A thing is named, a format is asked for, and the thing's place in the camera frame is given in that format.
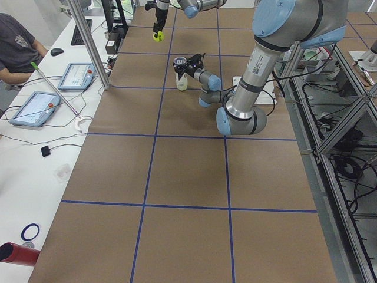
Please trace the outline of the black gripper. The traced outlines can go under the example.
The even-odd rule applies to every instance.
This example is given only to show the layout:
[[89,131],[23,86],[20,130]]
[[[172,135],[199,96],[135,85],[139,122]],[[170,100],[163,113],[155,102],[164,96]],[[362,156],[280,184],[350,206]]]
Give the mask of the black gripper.
[[204,72],[204,54],[195,54],[190,58],[185,58],[186,63],[183,67],[175,66],[176,80],[181,80],[184,73],[188,74],[190,77],[199,80],[201,74]]
[[153,34],[158,35],[162,32],[168,15],[168,1],[147,1],[145,10],[148,11],[155,8],[155,16],[157,22],[153,23]]

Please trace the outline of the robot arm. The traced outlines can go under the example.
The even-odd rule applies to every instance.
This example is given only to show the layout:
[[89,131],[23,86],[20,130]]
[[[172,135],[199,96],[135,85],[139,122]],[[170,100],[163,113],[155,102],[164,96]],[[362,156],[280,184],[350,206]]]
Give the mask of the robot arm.
[[[177,1],[187,18],[194,18],[201,11],[208,11],[222,7],[226,0],[182,0]],[[147,1],[145,10],[155,9],[156,22],[153,24],[153,38],[159,42],[163,40],[163,28],[165,27],[170,1]]]
[[266,126],[267,116],[255,102],[280,55],[296,41],[304,49],[339,42],[345,35],[347,12],[347,1],[261,1],[252,23],[256,43],[234,94],[220,92],[221,79],[204,69],[200,54],[183,65],[174,63],[174,69],[202,84],[200,105],[223,103],[216,113],[222,135],[257,134]]

